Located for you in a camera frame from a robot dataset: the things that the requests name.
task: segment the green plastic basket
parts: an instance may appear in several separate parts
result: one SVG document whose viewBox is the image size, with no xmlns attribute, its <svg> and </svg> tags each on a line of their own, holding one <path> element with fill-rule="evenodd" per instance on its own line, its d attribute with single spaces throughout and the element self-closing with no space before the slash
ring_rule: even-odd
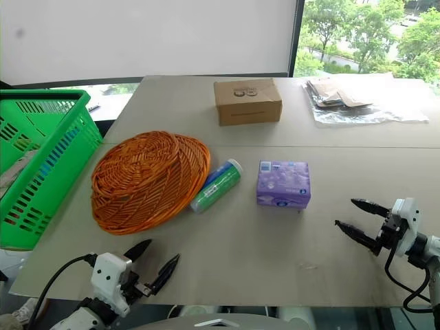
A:
<svg viewBox="0 0 440 330">
<path fill-rule="evenodd" d="M 102 142 L 79 90 L 1 90 L 0 173 L 38 150 L 0 200 L 0 247 L 33 249 Z"/>
</svg>

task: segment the purple tissue box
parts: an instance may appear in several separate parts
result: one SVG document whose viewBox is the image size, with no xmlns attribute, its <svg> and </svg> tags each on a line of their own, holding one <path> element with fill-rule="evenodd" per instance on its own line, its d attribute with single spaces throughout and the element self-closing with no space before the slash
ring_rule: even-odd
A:
<svg viewBox="0 0 440 330">
<path fill-rule="evenodd" d="M 260 161 L 256 185 L 258 204 L 303 209 L 310 197 L 308 163 Z"/>
</svg>

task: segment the cardboard box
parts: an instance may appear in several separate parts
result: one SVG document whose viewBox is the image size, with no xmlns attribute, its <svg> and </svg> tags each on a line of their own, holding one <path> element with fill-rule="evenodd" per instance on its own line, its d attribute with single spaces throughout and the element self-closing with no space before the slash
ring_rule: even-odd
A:
<svg viewBox="0 0 440 330">
<path fill-rule="evenodd" d="M 278 122 L 283 104 L 273 79 L 214 83 L 220 126 Z"/>
<path fill-rule="evenodd" d="M 260 161 L 256 202 L 260 205 L 304 209 L 311 198 L 306 162 Z"/>
</svg>

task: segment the black cable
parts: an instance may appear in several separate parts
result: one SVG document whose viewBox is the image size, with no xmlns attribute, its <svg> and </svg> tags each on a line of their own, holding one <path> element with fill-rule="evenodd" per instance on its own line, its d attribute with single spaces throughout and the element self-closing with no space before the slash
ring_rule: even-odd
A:
<svg viewBox="0 0 440 330">
<path fill-rule="evenodd" d="M 395 241 L 395 243 L 393 244 L 390 254 L 388 255 L 388 259 L 386 259 L 386 263 L 385 263 L 385 274 L 387 275 L 387 277 L 390 278 L 391 282 L 393 282 L 396 285 L 399 285 L 402 289 L 405 289 L 406 291 L 410 292 L 410 293 L 414 293 L 415 291 L 410 289 L 409 287 L 407 287 L 406 285 L 403 285 L 402 283 L 400 283 L 398 280 L 396 280 L 393 275 L 391 275 L 390 273 L 390 265 L 391 262 L 393 261 L 394 255 L 396 253 L 396 249 L 397 249 L 397 243 L 398 241 Z M 429 298 L 426 298 L 424 295 L 418 293 L 417 297 L 423 299 L 424 301 L 426 301 L 427 303 L 431 303 L 431 300 Z"/>
<path fill-rule="evenodd" d="M 417 328 L 415 327 L 415 325 L 411 322 L 410 318 L 408 315 L 406 315 L 405 311 L 403 308 L 400 309 L 401 312 L 403 313 L 403 315 L 405 316 L 405 319 L 408 321 L 408 323 L 410 324 L 412 330 L 417 330 Z"/>
<path fill-rule="evenodd" d="M 39 313 L 39 309 L 41 308 L 41 304 L 44 301 L 44 297 L 46 297 L 47 292 L 49 291 L 51 285 L 55 282 L 56 278 L 58 276 L 60 276 L 60 274 L 66 269 L 68 268 L 71 264 L 73 263 L 77 263 L 78 261 L 87 261 L 89 264 L 91 264 L 91 262 L 94 264 L 94 260 L 96 260 L 96 255 L 93 254 L 86 254 L 84 256 L 79 256 L 78 258 L 72 259 L 71 261 L 67 262 L 66 264 L 64 264 L 64 266 L 62 266 L 54 275 L 53 277 L 50 278 L 49 282 L 47 282 L 43 292 L 41 292 L 40 298 L 38 299 L 38 302 L 35 306 L 35 310 L 32 313 L 32 316 L 29 319 L 29 323 L 27 324 L 27 330 L 32 330 L 32 327 L 34 326 L 35 323 L 35 319 L 37 314 Z"/>
<path fill-rule="evenodd" d="M 425 269 L 425 280 L 423 281 L 422 285 L 420 285 L 419 289 L 415 290 L 412 294 L 410 294 L 407 299 L 405 299 L 404 301 L 404 309 L 406 309 L 407 311 L 411 312 L 411 313 L 418 313 L 418 314 L 422 314 L 422 313 L 432 313 L 432 308 L 427 308 L 427 309 L 414 309 L 408 306 L 408 304 L 415 298 L 417 297 L 429 284 L 429 280 L 430 280 L 430 272 L 428 267 L 424 267 Z"/>
</svg>

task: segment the person's shoe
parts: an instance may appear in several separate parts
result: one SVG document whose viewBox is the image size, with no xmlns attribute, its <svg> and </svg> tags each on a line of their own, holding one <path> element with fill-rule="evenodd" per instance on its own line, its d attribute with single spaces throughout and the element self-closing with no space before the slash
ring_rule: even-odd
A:
<svg viewBox="0 0 440 330">
<path fill-rule="evenodd" d="M 26 325 L 29 322 L 32 313 L 34 313 L 35 306 L 39 300 L 37 298 L 29 298 L 20 309 L 12 312 L 12 316 L 14 316 L 22 325 Z M 36 317 L 39 317 L 42 311 L 45 309 L 47 299 L 43 301 L 41 304 L 40 310 Z"/>
</svg>

